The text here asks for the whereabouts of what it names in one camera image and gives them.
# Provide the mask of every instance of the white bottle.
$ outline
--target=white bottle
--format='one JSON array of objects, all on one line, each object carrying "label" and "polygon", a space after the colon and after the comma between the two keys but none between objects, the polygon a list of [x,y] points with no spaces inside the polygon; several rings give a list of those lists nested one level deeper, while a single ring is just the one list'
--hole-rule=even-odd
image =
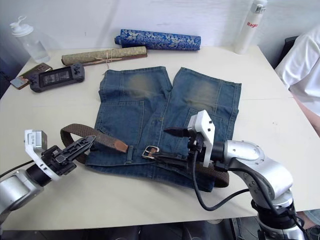
[{"label": "white bottle", "polygon": [[266,5],[267,0],[253,0],[253,4],[244,21],[242,30],[235,40],[234,52],[236,54],[245,54],[247,52],[264,15]]},{"label": "white bottle", "polygon": [[26,16],[20,16],[18,22],[10,24],[12,35],[17,37],[36,63],[40,64],[48,62],[50,57],[40,40],[37,38],[34,28],[28,24],[20,25],[20,22],[26,18]]}]

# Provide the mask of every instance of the faded denim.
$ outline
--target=faded denim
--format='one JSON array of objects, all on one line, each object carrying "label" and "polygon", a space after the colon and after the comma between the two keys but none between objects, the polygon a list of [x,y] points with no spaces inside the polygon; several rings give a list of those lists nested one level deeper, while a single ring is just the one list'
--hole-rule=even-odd
[{"label": "faded denim", "polygon": [[320,209],[308,210],[304,213],[312,222],[320,226]]},{"label": "faded denim", "polygon": [[[215,125],[215,141],[230,140],[238,114],[241,84],[209,77],[187,68],[176,74],[173,86],[163,66],[108,70],[100,83],[101,105],[95,128],[124,141],[127,153],[96,144],[86,165],[96,171],[144,177],[193,187],[184,169],[160,164],[141,155],[146,146],[188,155],[188,138],[163,130],[188,126],[190,117],[207,110]],[[198,174],[199,188],[210,192],[214,179]]]}]

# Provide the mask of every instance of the jeans pocket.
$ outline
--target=jeans pocket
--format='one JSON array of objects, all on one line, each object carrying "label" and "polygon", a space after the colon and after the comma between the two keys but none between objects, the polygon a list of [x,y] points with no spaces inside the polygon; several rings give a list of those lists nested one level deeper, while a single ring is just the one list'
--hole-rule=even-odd
[{"label": "jeans pocket", "polygon": [[95,128],[136,146],[142,134],[144,110],[144,101],[102,102]]}]

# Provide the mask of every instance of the belt strap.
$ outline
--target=belt strap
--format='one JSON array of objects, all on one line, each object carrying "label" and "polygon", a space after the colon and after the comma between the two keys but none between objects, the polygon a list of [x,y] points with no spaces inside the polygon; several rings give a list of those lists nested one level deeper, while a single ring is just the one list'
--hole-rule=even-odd
[{"label": "belt strap", "polygon": [[209,167],[204,167],[201,164],[195,165],[195,171],[199,174],[206,175],[211,178],[215,178],[215,188],[226,188],[229,185],[229,173],[215,170],[213,164],[209,164]]},{"label": "belt strap", "polygon": [[[95,140],[102,145],[116,149],[117,151],[123,153],[126,153],[128,150],[128,145],[126,145],[123,141],[108,136],[92,127],[77,123],[65,126],[60,130],[61,140],[66,147],[74,142],[73,138],[71,137],[71,134],[75,134],[81,137],[95,135]],[[82,153],[76,157],[76,160],[82,164],[85,164],[86,157],[87,155]],[[197,173],[206,175],[211,178],[215,178],[214,186],[216,188],[225,188],[229,185],[229,174],[227,172],[220,172],[215,170],[212,164],[210,164],[209,167],[203,167],[202,165],[197,164],[195,169]]]},{"label": "belt strap", "polygon": [[[60,136],[63,144],[67,147],[70,144],[74,142],[73,138],[71,137],[71,134],[75,134],[81,137],[86,137],[89,135],[95,135],[95,141],[105,145],[109,148],[116,149],[117,151],[126,153],[128,150],[128,145],[126,145],[123,141],[108,136],[92,127],[82,125],[82,124],[77,124],[73,123],[68,126],[65,126],[60,130]],[[82,164],[86,162],[86,154],[82,153],[78,157],[76,157],[76,160]]]}]

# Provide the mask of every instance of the metal buckle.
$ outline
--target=metal buckle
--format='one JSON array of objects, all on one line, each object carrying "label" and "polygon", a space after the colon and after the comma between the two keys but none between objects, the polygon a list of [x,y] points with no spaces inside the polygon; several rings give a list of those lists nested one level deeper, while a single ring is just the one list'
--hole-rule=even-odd
[{"label": "metal buckle", "polygon": [[160,149],[157,146],[147,146],[142,153],[142,157],[145,159],[155,159],[151,154],[159,152]]}]

